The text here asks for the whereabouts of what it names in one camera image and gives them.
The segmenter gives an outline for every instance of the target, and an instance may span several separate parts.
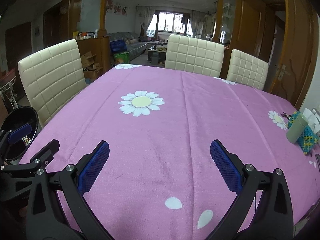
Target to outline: blue textured pad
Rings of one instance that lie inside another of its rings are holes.
[[[217,165],[229,190],[238,195],[242,190],[241,174],[238,169],[233,165],[232,161],[215,141],[211,143],[210,155],[214,163]]]
[[[109,152],[109,144],[104,142],[82,170],[78,180],[78,191],[80,195],[91,190],[92,185],[109,158]]]
[[[9,144],[15,144],[19,140],[21,140],[23,137],[27,136],[29,133],[31,133],[32,127],[30,124],[25,124],[24,126],[18,128],[17,130],[11,132],[8,136],[8,143]]]

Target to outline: chair backrest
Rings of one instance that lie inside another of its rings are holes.
[[[171,34],[165,68],[219,77],[224,46],[211,41]]]
[[[267,62],[233,49],[227,80],[263,90],[268,68]]]
[[[23,88],[44,127],[79,91],[85,88],[76,40],[38,51],[18,62]]]

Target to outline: white tissue paper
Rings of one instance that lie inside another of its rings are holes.
[[[303,115],[308,119],[311,130],[316,134],[320,131],[320,124],[315,116],[308,108],[304,109]]]

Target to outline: thermos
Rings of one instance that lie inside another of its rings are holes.
[[[308,123],[308,119],[300,113],[286,133],[286,137],[289,140],[289,142],[294,144],[301,136],[302,132],[307,127]]]

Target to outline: curtain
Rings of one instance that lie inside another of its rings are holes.
[[[192,36],[196,37],[197,28],[200,22],[204,21],[205,13],[198,11],[190,11],[190,24],[192,29]]]
[[[156,9],[153,6],[137,6],[139,20],[145,33],[152,21],[155,11]]]

